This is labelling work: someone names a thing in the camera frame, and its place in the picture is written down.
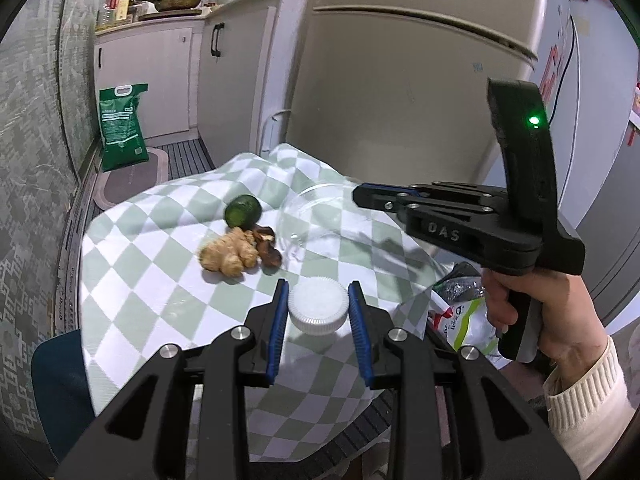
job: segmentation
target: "white cable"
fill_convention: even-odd
[[[571,26],[574,32],[575,38],[575,53],[577,60],[577,95],[576,95],[576,103],[575,103],[575,123],[574,123],[574,138],[571,142],[571,155],[569,157],[569,166],[566,169],[566,177],[564,178],[564,183],[562,184],[562,191],[560,193],[560,198],[558,199],[558,208],[562,205],[562,200],[564,199],[564,194],[566,193],[566,186],[569,182],[569,176],[571,175],[571,170],[574,167],[574,155],[575,155],[575,141],[578,136],[578,115],[580,113],[580,41],[578,38],[578,31],[575,28],[574,17],[571,16]]]
[[[260,135],[260,146],[258,149],[258,155],[262,156],[262,150],[264,149],[264,134],[267,131],[267,124],[269,124],[270,121],[275,120],[276,116],[289,113],[291,113],[290,108],[278,110],[277,112],[274,112],[269,117],[267,117],[267,119],[264,121],[264,123],[262,124],[262,134]]]

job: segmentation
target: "person's right hand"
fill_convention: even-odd
[[[580,380],[607,349],[609,338],[580,276],[535,269],[525,276],[485,270],[487,319],[503,332],[518,319],[509,290],[542,302],[540,351],[558,363],[563,389]]]

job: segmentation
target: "silver bolt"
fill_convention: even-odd
[[[401,328],[392,328],[389,330],[388,336],[391,341],[399,343],[407,338],[407,333],[406,330],[402,330]]]
[[[460,349],[460,355],[467,361],[475,361],[480,357],[480,352],[475,346],[463,346]]]
[[[247,339],[250,335],[251,335],[251,329],[245,326],[236,326],[231,331],[231,337],[233,339],[237,339],[238,341]]]
[[[160,349],[160,357],[164,359],[171,359],[178,353],[179,348],[176,345],[164,345]]]

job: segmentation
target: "green rice bag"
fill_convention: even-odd
[[[149,160],[136,115],[140,94],[148,88],[148,84],[140,84],[100,90],[103,171]]]

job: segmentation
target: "sleeve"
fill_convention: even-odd
[[[545,382],[549,427],[587,479],[622,436],[635,410],[626,397],[625,378],[616,348],[609,344],[599,361],[561,393],[558,371]]]

